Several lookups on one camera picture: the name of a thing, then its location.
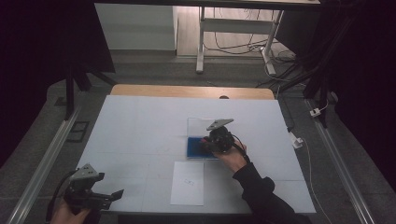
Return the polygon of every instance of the forearm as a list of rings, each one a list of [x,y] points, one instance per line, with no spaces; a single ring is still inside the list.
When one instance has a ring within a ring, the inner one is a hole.
[[[233,178],[238,180],[244,189],[242,198],[255,216],[276,224],[294,222],[294,210],[273,193],[274,181],[269,177],[261,178],[253,163],[241,168]]]

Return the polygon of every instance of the white tabletop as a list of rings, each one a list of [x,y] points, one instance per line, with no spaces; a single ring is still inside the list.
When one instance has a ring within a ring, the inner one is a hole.
[[[277,101],[117,95],[107,96],[78,164],[106,174],[93,191],[124,189],[110,211],[250,213],[242,188],[220,161],[199,161],[204,205],[171,204],[175,161],[187,161],[188,118],[234,119],[228,130],[247,145],[262,177],[275,181],[275,194],[297,213],[315,213]]]

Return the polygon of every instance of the sheet of paper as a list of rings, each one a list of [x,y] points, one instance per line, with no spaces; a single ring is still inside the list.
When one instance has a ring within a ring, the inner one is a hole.
[[[171,204],[204,205],[204,164],[175,161]]]

